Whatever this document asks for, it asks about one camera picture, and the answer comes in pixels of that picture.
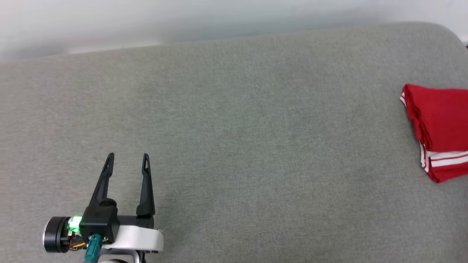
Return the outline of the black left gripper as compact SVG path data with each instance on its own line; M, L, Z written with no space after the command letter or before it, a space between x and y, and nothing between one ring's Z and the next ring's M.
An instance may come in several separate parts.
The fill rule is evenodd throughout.
M109 153L98 178L95 190L89 202L91 207L117 206L115 200L107 197L109 181L113 174L115 154ZM143 176L139 205L136 209L137 216L119 216L120 229L114 245L110 238L103 237L103 247L106 249L147 249L139 245L138 238L149 239L154 232L154 193L150 158L147 153L143 155L141 167ZM86 250L90 237L82 236L80 223L81 216L52 217L43 233L43 246L48 253L67 253L68 251Z

